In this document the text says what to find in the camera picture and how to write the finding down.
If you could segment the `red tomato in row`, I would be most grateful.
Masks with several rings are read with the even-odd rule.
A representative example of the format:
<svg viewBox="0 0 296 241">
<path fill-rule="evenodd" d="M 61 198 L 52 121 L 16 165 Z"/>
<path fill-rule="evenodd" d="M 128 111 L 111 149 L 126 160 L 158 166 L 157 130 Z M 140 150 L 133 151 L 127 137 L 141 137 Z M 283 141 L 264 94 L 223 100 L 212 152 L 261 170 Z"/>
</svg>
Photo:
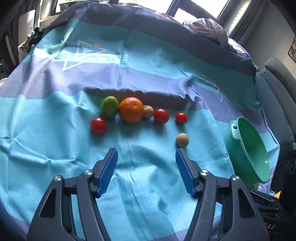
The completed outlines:
<svg viewBox="0 0 296 241">
<path fill-rule="evenodd" d="M 165 124 L 168 122 L 170 115 L 165 109 L 159 108 L 153 112 L 153 117 L 156 123 Z"/>
</svg>

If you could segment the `crumpled grey cloth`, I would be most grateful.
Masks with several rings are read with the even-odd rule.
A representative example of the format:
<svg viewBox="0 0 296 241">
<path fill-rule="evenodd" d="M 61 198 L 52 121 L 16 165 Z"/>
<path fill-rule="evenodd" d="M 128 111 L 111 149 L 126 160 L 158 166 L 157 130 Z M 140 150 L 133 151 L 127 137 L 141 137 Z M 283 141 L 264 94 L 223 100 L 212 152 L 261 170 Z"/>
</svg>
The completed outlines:
<svg viewBox="0 0 296 241">
<path fill-rule="evenodd" d="M 223 48 L 227 48 L 229 45 L 226 31 L 212 19 L 198 18 L 196 21 L 188 23 L 187 27 Z"/>
</svg>

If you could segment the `green plastic bowl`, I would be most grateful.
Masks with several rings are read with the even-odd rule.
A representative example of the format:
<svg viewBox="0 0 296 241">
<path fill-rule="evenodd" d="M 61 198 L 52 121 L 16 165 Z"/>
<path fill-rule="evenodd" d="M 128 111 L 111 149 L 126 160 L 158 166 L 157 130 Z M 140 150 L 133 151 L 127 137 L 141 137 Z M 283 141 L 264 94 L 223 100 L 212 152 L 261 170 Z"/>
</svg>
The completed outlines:
<svg viewBox="0 0 296 241">
<path fill-rule="evenodd" d="M 230 122 L 224 136 L 234 173 L 245 186 L 266 183 L 270 174 L 270 163 L 262 138 L 255 127 L 245 118 Z"/>
</svg>

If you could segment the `grey curtain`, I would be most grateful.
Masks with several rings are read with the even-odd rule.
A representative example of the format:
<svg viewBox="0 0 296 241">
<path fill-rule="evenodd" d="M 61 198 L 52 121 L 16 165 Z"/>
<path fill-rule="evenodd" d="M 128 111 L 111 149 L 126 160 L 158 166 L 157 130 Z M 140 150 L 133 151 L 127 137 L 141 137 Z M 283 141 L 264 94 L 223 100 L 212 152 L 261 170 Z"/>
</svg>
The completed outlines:
<svg viewBox="0 0 296 241">
<path fill-rule="evenodd" d="M 227 36 L 244 45 L 250 38 L 268 1 L 243 1 L 229 25 Z"/>
</svg>

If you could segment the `tan small fruit in row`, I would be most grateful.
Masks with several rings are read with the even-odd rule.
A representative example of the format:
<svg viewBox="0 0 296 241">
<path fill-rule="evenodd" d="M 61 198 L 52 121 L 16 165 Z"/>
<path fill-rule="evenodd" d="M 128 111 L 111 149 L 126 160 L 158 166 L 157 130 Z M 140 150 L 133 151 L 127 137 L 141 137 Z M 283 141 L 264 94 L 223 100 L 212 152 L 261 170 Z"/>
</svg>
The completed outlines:
<svg viewBox="0 0 296 241">
<path fill-rule="evenodd" d="M 151 118 L 153 116 L 154 109 L 149 105 L 144 105 L 143 118 Z"/>
</svg>

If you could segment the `tan round fruit front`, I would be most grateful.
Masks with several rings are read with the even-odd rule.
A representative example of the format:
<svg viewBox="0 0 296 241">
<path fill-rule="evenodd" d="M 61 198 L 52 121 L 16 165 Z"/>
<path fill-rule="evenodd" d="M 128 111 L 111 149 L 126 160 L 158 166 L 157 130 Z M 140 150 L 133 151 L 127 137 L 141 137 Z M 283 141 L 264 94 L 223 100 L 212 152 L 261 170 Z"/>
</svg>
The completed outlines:
<svg viewBox="0 0 296 241">
<path fill-rule="evenodd" d="M 176 144 L 181 147 L 185 148 L 189 144 L 189 137 L 185 133 L 180 133 L 176 136 Z"/>
</svg>

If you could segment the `orange mandarin in row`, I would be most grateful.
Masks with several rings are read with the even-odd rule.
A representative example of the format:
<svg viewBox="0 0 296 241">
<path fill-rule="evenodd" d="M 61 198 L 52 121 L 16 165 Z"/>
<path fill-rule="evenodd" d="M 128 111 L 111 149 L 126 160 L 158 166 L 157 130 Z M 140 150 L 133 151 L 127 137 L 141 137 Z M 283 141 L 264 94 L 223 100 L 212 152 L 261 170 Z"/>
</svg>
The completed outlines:
<svg viewBox="0 0 296 241">
<path fill-rule="evenodd" d="M 119 104 L 119 115 L 126 123 L 136 123 L 144 115 L 144 105 L 136 97 L 127 97 Z"/>
</svg>

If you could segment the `green lime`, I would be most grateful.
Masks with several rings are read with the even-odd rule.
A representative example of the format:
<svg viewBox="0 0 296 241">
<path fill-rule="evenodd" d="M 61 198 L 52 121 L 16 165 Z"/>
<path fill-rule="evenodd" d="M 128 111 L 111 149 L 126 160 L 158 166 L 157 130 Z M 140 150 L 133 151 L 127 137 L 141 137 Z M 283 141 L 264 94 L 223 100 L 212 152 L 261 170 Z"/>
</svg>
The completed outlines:
<svg viewBox="0 0 296 241">
<path fill-rule="evenodd" d="M 100 115 L 105 119 L 111 120 L 117 115 L 118 109 L 118 100 L 114 96 L 108 96 L 100 104 Z"/>
</svg>

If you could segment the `red tomato front left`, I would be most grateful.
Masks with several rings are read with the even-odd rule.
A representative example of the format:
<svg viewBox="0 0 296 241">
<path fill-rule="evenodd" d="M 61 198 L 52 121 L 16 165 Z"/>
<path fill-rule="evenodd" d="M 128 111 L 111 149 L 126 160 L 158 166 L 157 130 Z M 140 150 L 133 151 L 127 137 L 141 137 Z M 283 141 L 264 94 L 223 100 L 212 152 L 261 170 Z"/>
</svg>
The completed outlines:
<svg viewBox="0 0 296 241">
<path fill-rule="evenodd" d="M 107 130 L 107 122 L 100 116 L 95 117 L 91 121 L 90 129 L 96 135 L 103 135 Z"/>
</svg>

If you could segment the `framed wall picture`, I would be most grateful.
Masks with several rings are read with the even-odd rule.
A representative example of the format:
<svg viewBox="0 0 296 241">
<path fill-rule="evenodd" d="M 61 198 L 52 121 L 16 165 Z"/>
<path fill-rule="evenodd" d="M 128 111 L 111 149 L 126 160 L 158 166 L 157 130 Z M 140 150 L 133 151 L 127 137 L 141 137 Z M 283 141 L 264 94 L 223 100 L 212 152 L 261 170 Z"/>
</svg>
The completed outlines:
<svg viewBox="0 0 296 241">
<path fill-rule="evenodd" d="M 296 63 L 296 36 L 293 39 L 292 45 L 288 51 L 288 56 Z"/>
</svg>

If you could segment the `red tomato end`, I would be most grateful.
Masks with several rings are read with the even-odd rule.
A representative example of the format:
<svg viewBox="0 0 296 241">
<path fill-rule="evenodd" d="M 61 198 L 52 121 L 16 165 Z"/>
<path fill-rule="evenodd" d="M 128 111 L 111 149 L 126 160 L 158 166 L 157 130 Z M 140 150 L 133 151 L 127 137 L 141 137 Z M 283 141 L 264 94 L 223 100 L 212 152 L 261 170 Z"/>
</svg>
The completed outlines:
<svg viewBox="0 0 296 241">
<path fill-rule="evenodd" d="M 188 116 L 186 113 L 179 112 L 175 115 L 175 121 L 179 125 L 184 125 L 188 121 Z"/>
</svg>

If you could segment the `blue striped tablecloth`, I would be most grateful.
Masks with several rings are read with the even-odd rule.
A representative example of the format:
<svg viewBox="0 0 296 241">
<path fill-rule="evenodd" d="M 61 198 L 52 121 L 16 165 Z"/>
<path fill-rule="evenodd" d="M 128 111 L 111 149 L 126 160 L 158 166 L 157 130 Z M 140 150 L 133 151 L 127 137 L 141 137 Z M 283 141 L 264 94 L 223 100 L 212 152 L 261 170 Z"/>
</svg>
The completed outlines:
<svg viewBox="0 0 296 241">
<path fill-rule="evenodd" d="M 244 117 L 276 165 L 280 147 L 255 73 L 251 58 L 146 9 L 77 3 L 1 86 L 1 206 L 26 237 L 54 176 L 77 176 L 116 148 L 114 175 L 97 202 L 111 239 L 183 239 L 197 202 L 176 165 L 179 133 L 189 137 L 192 160 L 228 178 L 234 171 L 223 139 L 230 122 Z M 90 124 L 108 96 L 119 104 L 136 97 L 170 118 L 126 123 L 118 109 L 96 135 Z M 184 125 L 175 121 L 179 112 L 188 116 Z"/>
</svg>

